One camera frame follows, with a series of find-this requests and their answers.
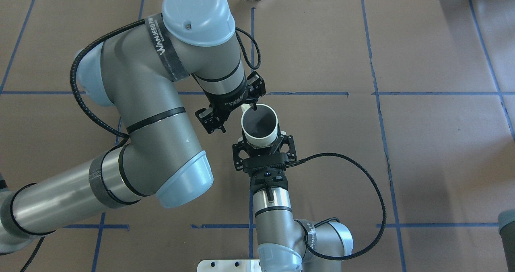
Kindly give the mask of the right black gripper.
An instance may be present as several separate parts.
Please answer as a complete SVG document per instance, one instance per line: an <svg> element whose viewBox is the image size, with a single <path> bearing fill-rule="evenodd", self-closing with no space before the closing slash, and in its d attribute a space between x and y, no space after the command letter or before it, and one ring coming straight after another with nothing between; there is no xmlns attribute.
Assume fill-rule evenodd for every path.
<svg viewBox="0 0 515 272"><path fill-rule="evenodd" d="M233 144L233 163L237 171L250 178L250 190L283 188L288 190L286 166L297 160L294 137L280 134L269 147L254 148L242 137Z"/></svg>

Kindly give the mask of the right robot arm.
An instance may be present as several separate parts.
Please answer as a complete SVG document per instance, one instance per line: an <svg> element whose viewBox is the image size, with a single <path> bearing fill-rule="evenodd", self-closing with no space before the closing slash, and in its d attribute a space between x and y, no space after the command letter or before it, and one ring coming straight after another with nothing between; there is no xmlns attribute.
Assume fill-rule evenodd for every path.
<svg viewBox="0 0 515 272"><path fill-rule="evenodd" d="M259 266L263 272L340 272L340 257L354 248L352 235L336 219L318 223L294 219L286 167L296 161L292 136L279 135L269 146L247 138L233 145L236 170L249 176L251 216L256 227ZM319 257L337 257L329 260Z"/></svg>

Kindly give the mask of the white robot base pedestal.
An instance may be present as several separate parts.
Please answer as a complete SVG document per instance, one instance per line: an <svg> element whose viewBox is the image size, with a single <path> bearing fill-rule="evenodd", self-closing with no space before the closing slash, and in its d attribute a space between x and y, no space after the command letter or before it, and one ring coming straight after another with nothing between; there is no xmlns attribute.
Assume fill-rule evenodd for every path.
<svg viewBox="0 0 515 272"><path fill-rule="evenodd" d="M197 272L301 272L303 265L289 261L252 260L202 260Z"/></svg>

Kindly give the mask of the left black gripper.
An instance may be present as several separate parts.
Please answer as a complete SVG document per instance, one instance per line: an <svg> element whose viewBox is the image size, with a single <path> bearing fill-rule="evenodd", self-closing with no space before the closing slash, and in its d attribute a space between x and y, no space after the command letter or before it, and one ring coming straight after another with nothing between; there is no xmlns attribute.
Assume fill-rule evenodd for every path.
<svg viewBox="0 0 515 272"><path fill-rule="evenodd" d="M203 89L208 98L209 107L199 109L195 117L200 121L207 133L215 130L226 132L225 121L228 120L232 111L244 104L247 109L257 110L259 98L265 96L265 80L257 72L252 72L247 78L243 77L241 83L228 93L213 94Z"/></svg>

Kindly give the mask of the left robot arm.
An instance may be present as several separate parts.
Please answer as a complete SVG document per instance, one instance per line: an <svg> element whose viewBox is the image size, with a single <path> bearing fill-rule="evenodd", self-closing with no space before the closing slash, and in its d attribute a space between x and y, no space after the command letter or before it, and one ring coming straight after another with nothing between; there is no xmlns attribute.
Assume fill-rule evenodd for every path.
<svg viewBox="0 0 515 272"><path fill-rule="evenodd" d="M266 93L248 62L227 0L163 0L160 13L90 43L70 68L79 107L123 138L95 159L16 192L1 185L1 255L57 229L155 195L165 208L213 184L175 83L192 76L208 99L195 117L208 133Z"/></svg>

